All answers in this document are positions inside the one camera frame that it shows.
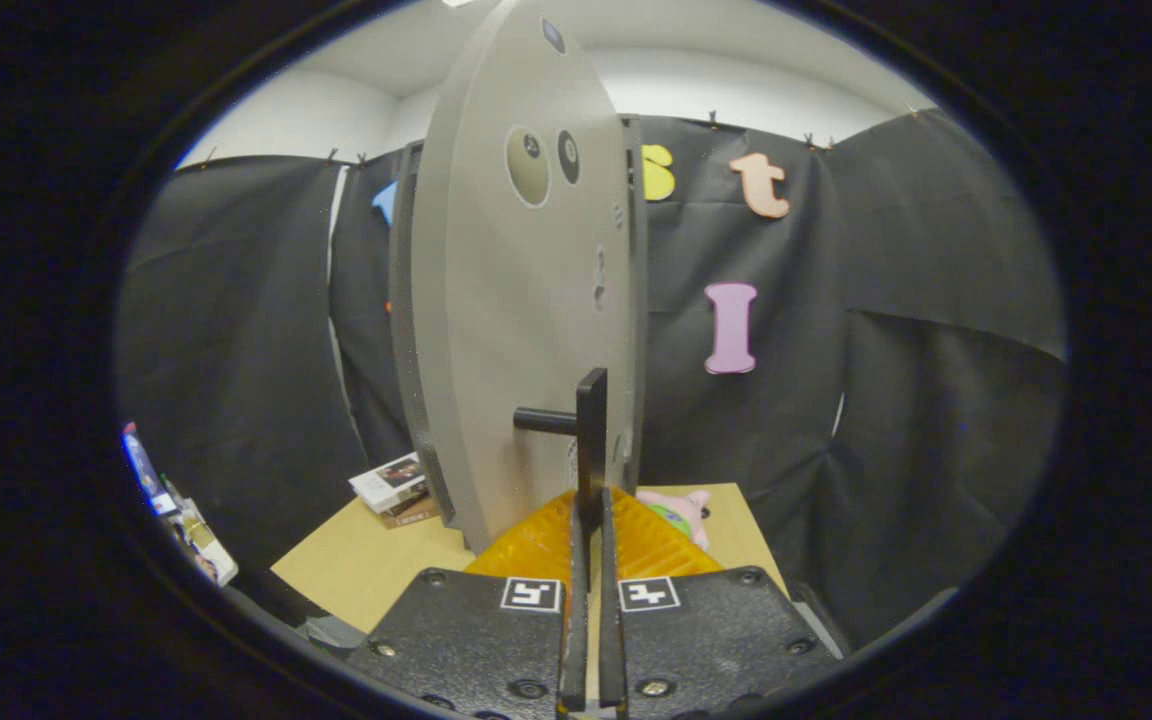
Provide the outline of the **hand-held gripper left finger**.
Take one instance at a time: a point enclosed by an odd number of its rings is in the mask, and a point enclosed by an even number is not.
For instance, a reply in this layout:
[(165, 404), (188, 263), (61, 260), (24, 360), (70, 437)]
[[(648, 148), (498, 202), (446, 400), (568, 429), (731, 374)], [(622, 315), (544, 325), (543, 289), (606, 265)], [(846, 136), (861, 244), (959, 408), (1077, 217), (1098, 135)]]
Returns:
[(426, 711), (566, 719), (584, 708), (586, 561), (575, 495), (531, 511), (465, 569), (425, 568), (347, 664)]

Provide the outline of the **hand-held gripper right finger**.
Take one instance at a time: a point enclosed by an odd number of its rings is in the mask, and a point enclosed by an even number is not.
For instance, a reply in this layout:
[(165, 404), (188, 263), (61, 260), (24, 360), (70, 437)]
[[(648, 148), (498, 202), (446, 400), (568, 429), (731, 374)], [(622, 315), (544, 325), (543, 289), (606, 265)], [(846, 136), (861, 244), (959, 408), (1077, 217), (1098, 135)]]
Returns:
[(652, 505), (602, 497), (600, 700), (617, 719), (736, 719), (841, 664), (812, 607), (758, 564), (723, 568)]

